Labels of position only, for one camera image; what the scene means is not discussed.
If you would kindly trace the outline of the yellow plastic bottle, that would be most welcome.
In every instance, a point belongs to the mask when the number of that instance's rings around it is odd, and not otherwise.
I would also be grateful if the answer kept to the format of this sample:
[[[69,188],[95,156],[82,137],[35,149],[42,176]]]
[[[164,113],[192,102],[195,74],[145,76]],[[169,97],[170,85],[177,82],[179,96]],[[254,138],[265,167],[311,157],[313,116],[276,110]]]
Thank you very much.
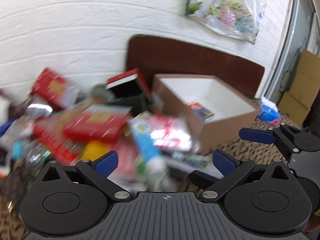
[[[90,141],[85,147],[80,157],[81,160],[89,159],[95,161],[110,151],[110,145],[99,141]]]

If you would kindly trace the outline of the pink printed zip bag pack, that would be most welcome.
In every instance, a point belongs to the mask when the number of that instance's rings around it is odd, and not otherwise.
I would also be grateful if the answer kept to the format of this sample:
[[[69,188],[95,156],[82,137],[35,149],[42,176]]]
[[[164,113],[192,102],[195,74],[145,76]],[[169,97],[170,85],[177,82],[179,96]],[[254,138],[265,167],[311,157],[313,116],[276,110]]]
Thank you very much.
[[[164,150],[189,152],[193,141],[184,119],[150,115],[146,120],[153,144]]]

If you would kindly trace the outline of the dark brown wooden board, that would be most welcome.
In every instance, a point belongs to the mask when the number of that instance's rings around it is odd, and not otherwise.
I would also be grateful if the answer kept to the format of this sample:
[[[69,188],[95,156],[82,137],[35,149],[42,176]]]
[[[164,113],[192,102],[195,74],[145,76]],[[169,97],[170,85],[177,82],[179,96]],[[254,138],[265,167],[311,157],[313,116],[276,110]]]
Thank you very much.
[[[253,98],[265,68],[239,56],[172,38],[138,34],[129,39],[126,70],[138,68],[148,85],[156,74],[213,75]]]

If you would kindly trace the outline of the blue white cream tube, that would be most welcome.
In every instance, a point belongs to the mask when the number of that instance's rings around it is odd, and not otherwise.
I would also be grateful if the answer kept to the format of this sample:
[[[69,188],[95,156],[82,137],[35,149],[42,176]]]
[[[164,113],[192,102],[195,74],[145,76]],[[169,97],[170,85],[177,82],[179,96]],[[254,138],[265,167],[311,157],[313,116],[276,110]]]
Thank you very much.
[[[148,124],[136,118],[131,119],[128,124],[148,177],[162,179],[167,173],[167,165],[161,151],[153,144]]]

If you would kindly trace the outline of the red blue card pack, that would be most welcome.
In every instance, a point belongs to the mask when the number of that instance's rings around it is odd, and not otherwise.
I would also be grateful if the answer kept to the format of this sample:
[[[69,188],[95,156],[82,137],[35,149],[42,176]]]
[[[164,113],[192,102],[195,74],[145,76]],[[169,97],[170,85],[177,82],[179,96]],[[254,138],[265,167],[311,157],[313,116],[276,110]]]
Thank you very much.
[[[215,115],[212,111],[197,101],[189,102],[187,103],[187,106],[203,121],[210,121]]]

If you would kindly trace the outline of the red white patterned box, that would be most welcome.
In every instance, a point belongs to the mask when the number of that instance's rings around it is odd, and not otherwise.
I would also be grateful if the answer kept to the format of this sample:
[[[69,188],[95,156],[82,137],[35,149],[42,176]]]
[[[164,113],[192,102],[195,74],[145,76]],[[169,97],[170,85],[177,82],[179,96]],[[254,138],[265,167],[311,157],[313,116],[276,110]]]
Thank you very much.
[[[31,94],[39,96],[58,110],[73,106],[79,92],[76,85],[48,67],[43,69],[31,87]]]

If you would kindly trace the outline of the cardboard boxes in background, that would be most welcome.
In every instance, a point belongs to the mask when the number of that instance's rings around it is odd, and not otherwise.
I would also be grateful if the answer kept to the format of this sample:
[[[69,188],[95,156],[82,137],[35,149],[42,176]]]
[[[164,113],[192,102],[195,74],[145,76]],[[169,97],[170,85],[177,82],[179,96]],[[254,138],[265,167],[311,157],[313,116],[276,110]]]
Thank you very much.
[[[297,126],[302,126],[319,93],[319,57],[304,50],[289,90],[284,93],[278,109]]]

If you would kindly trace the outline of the large brown cardboard box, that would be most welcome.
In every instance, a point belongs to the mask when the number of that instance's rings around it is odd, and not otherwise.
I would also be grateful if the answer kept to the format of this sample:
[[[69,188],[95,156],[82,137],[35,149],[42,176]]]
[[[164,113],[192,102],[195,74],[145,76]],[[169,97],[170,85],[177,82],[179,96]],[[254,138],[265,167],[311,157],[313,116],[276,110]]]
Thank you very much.
[[[202,152],[237,138],[240,129],[251,127],[260,113],[258,105],[215,76],[157,74],[152,90],[164,103],[164,114],[185,119]],[[187,106],[193,101],[212,111],[212,120],[203,121]]]

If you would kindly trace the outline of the black white marker pack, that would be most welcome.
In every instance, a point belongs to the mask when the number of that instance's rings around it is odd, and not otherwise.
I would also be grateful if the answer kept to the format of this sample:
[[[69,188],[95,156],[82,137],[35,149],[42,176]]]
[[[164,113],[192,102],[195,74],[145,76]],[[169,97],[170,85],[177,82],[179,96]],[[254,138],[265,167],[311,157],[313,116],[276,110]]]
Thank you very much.
[[[181,152],[174,152],[171,156],[166,157],[165,161],[170,168],[178,169],[187,174],[194,170],[204,169],[209,164],[209,159],[206,157]]]

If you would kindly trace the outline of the red black open gift box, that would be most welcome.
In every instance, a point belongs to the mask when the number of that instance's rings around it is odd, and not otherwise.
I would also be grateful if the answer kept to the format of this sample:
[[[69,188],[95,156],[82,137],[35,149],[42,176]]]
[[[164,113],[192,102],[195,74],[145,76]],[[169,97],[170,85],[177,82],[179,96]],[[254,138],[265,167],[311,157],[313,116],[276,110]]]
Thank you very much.
[[[138,68],[109,78],[106,90],[114,95],[109,104],[131,106],[135,115],[147,111],[152,103],[150,89]]]

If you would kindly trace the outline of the floral plastic bag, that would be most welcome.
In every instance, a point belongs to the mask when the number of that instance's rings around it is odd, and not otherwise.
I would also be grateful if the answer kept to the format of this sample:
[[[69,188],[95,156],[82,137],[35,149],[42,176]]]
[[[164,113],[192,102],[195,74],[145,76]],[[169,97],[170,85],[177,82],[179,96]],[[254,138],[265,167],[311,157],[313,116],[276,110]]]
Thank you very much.
[[[187,0],[185,15],[224,37],[255,44],[267,0]]]

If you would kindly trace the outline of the flat red box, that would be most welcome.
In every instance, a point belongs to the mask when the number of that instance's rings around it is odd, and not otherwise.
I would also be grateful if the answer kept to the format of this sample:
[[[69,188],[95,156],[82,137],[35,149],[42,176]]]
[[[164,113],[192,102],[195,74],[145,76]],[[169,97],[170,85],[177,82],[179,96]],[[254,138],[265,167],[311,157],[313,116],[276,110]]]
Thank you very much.
[[[62,132],[77,142],[116,142],[131,112],[130,106],[92,105],[69,122]]]

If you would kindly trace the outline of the blue tissue pack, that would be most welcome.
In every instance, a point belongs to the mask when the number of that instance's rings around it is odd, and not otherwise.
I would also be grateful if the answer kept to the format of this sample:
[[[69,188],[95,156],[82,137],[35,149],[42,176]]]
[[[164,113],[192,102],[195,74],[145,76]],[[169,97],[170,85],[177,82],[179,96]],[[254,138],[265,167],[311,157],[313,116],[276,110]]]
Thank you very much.
[[[258,118],[269,125],[277,126],[281,117],[276,104],[263,96],[259,101],[259,105],[261,112],[258,115]]]

